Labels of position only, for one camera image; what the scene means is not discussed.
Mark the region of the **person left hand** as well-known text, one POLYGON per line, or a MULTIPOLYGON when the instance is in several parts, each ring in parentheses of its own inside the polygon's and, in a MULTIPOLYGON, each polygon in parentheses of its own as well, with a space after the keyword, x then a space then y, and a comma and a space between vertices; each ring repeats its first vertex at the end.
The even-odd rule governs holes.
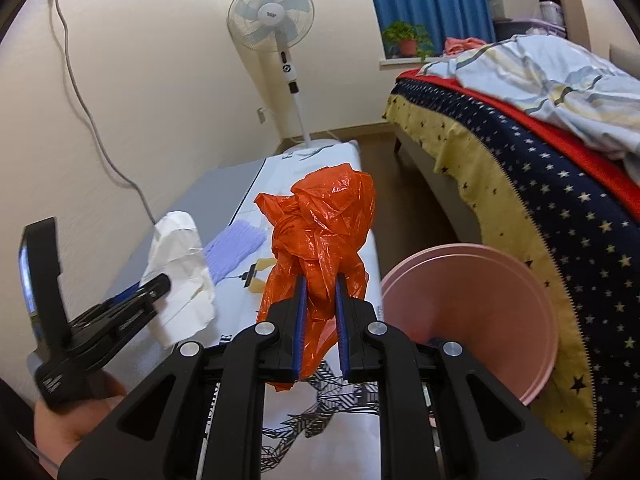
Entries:
POLYGON ((35 404, 34 431, 36 447, 46 458, 40 460, 53 477, 58 466, 80 441, 90 434, 102 420, 122 402, 126 388, 112 375, 105 374, 106 399, 91 399, 68 404, 52 411, 39 399, 35 404))

